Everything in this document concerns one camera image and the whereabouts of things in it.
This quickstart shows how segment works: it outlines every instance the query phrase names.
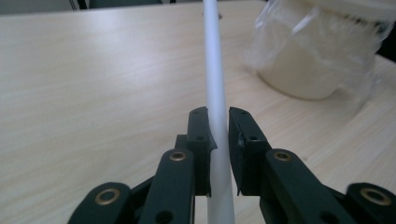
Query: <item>screw hole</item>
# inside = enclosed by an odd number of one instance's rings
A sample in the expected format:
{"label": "screw hole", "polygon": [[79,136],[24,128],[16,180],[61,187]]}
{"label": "screw hole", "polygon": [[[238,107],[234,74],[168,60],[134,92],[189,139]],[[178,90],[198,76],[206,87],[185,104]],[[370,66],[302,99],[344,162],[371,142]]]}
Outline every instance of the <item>screw hole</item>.
{"label": "screw hole", "polygon": [[275,158],[280,160],[280,161],[290,161],[291,160],[291,156],[286,153],[286,152],[276,152],[274,154]]}
{"label": "screw hole", "polygon": [[183,161],[186,158],[187,158],[187,155],[184,152],[174,152],[170,156],[170,159],[172,161]]}
{"label": "screw hole", "polygon": [[361,189],[361,196],[363,196],[366,200],[370,201],[371,203],[375,203],[378,205],[391,205],[392,200],[388,195],[385,193],[377,190],[377,189],[370,189],[370,188],[364,188]]}
{"label": "screw hole", "polygon": [[169,211],[161,211],[155,217],[155,221],[158,224],[168,224],[172,221],[172,219],[173,219],[173,215]]}
{"label": "screw hole", "polygon": [[320,213],[320,219],[322,219],[322,221],[327,224],[339,223],[338,218],[334,214],[329,213],[329,212]]}

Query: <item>wooden table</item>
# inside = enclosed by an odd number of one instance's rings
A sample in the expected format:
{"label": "wooden table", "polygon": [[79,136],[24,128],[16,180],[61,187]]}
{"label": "wooden table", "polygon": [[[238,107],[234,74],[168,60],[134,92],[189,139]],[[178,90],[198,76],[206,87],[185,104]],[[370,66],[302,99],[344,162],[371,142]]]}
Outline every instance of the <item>wooden table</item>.
{"label": "wooden table", "polygon": [[[243,51],[264,2],[221,2],[227,104],[249,111],[273,147],[322,183],[396,192],[396,66],[359,111],[340,98],[301,101],[269,88]],[[94,187],[130,187],[205,105],[203,6],[0,17],[0,223],[65,223]],[[263,223],[258,198],[234,198],[237,223]],[[206,223],[198,198],[196,223]]]}

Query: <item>white container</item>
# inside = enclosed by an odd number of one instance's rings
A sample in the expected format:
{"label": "white container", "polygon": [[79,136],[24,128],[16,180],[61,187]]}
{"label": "white container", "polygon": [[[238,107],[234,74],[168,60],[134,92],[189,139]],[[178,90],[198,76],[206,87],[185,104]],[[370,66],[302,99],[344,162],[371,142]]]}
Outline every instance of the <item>white container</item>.
{"label": "white container", "polygon": [[375,52],[396,20],[391,1],[270,0],[247,60],[294,97],[323,99],[342,87],[367,97]]}

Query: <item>white rod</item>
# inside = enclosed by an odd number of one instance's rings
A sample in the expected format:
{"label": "white rod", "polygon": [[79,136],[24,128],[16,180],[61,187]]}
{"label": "white rod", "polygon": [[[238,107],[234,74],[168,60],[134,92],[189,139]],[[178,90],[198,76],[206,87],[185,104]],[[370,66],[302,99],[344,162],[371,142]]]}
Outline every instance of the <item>white rod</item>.
{"label": "white rod", "polygon": [[216,0],[204,0],[206,104],[209,125],[218,146],[211,153],[210,184],[212,197],[207,199],[208,224],[234,224],[233,187],[227,134],[227,110],[222,74],[219,36],[219,13]]}

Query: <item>plastic bag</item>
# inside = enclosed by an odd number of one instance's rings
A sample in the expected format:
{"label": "plastic bag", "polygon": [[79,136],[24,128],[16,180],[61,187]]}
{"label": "plastic bag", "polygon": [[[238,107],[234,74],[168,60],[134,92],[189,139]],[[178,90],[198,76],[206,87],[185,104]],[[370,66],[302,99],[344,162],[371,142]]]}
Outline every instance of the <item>plastic bag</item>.
{"label": "plastic bag", "polygon": [[392,21],[368,22],[303,0],[270,0],[255,23],[247,62],[273,88],[303,99],[335,91],[365,101],[375,53]]}

